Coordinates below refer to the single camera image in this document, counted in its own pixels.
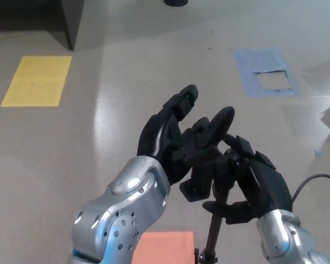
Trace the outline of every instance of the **speckled floor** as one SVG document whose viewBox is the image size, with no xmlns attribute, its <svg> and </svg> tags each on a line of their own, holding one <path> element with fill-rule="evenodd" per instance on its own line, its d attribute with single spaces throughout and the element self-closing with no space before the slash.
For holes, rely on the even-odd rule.
<svg viewBox="0 0 330 264">
<path fill-rule="evenodd" d="M 280 48 L 303 97 L 246 97 L 239 47 Z M 46 54 L 70 53 L 47 32 L 0 34 L 0 104 L 21 57 Z M 231 105 L 230 132 L 268 155 L 291 192 L 330 174 L 330 1 L 86 1 L 72 55 L 58 108 L 0 108 L 0 263 L 65 263 L 80 207 L 136 154 L 149 117 L 191 83 L 200 97 L 182 128 Z M 229 201 L 241 198 L 234 189 Z M 294 210 L 330 257 L 330 181 L 311 182 Z M 209 225 L 175 185 L 151 230 L 192 230 L 202 248 Z M 223 226 L 218 248 L 220 263 L 264 263 L 254 221 Z"/>
</svg>

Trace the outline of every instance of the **black object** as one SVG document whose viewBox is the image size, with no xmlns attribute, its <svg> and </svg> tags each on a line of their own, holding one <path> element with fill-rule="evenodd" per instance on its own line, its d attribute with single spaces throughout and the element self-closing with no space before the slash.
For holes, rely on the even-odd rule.
<svg viewBox="0 0 330 264">
<path fill-rule="evenodd" d="M 164 0 L 164 3 L 171 7 L 183 7 L 188 4 L 188 0 Z"/>
<path fill-rule="evenodd" d="M 201 118 L 183 133 L 183 147 L 172 154 L 173 161 L 192 167 L 191 178 L 180 185 L 186 199 L 189 202 L 207 199 L 211 188 L 215 197 L 215 201 L 203 204 L 212 219 L 205 249 L 201 254 L 195 250 L 196 263 L 218 261 L 215 248 L 223 218 L 226 224 L 240 224 L 276 209 L 292 211 L 286 182 L 268 157 L 254 153 L 242 137 L 227 134 L 233 117 L 234 109 L 227 107 L 211 122 Z M 230 146 L 224 154 L 217 148 L 221 140 Z M 235 182 L 247 200 L 228 205 L 228 195 Z"/>
<path fill-rule="evenodd" d="M 76 44 L 84 0 L 0 0 L 0 32 L 63 32 L 67 49 Z"/>
<path fill-rule="evenodd" d="M 299 195 L 299 193 L 302 191 L 303 187 L 310 182 L 313 179 L 317 179 L 317 178 L 327 178 L 330 179 L 330 175 L 329 174 L 315 174 L 312 176 L 309 176 L 307 179 L 305 179 L 297 188 L 297 191 L 295 192 L 295 194 L 292 196 L 292 202 L 295 202 L 297 196 Z"/>
<path fill-rule="evenodd" d="M 191 111 L 197 97 L 198 89 L 195 85 L 189 85 L 172 96 L 163 109 L 149 119 L 139 138 L 137 156 L 157 159 L 171 185 L 182 180 L 191 168 L 186 163 L 172 160 L 172 153 L 183 146 L 178 123 Z"/>
</svg>

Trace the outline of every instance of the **black tripod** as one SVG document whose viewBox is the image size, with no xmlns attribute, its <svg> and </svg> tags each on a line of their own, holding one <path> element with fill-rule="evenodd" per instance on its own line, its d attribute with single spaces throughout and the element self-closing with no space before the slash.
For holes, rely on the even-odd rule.
<svg viewBox="0 0 330 264">
<path fill-rule="evenodd" d="M 212 218 L 206 247 L 201 254 L 199 249 L 195 249 L 195 264 L 214 264 L 218 261 L 215 248 L 223 218 L 226 224 L 247 223 L 254 218 L 248 202 L 227 204 L 229 192 L 240 171 L 240 160 L 236 151 L 228 149 L 214 161 L 193 167 L 191 178 L 180 185 L 180 190 L 190 202 L 208 198 L 211 186 L 216 199 L 203 204 L 203 208 L 212 213 Z"/>
<path fill-rule="evenodd" d="M 292 202 L 286 182 L 267 156 L 253 151 L 250 143 L 227 131 L 234 117 L 234 109 L 222 109 L 211 121 L 201 118 L 182 134 L 182 146 L 172 152 L 173 162 L 192 168 L 191 178 L 180 184 L 180 190 L 189 202 L 209 198 L 211 189 L 215 201 L 207 201 L 203 208 L 212 214 L 205 249 L 195 250 L 196 262 L 214 264 L 215 248 L 222 219 L 226 224 L 248 223 L 255 217 L 280 208 L 292 211 Z M 224 141 L 230 148 L 223 154 L 217 145 Z M 235 182 L 246 201 L 227 204 Z"/>
</svg>

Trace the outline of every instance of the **orange box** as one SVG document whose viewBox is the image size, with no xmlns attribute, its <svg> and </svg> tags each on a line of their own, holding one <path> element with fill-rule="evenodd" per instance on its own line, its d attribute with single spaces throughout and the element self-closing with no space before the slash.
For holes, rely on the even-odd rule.
<svg viewBox="0 0 330 264">
<path fill-rule="evenodd" d="M 192 232 L 144 233 L 132 264 L 194 264 Z"/>
</svg>

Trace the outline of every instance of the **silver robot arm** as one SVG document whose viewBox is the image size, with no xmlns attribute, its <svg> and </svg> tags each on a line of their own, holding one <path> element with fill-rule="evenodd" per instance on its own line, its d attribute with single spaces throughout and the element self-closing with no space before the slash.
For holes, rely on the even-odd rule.
<svg viewBox="0 0 330 264">
<path fill-rule="evenodd" d="M 170 183 L 154 158 L 132 158 L 77 215 L 68 264 L 131 264 L 143 232 L 163 214 Z"/>
<path fill-rule="evenodd" d="M 257 222 L 262 252 L 272 264 L 330 264 L 319 253 L 313 236 L 302 228 L 300 219 L 285 210 L 274 210 Z"/>
</svg>

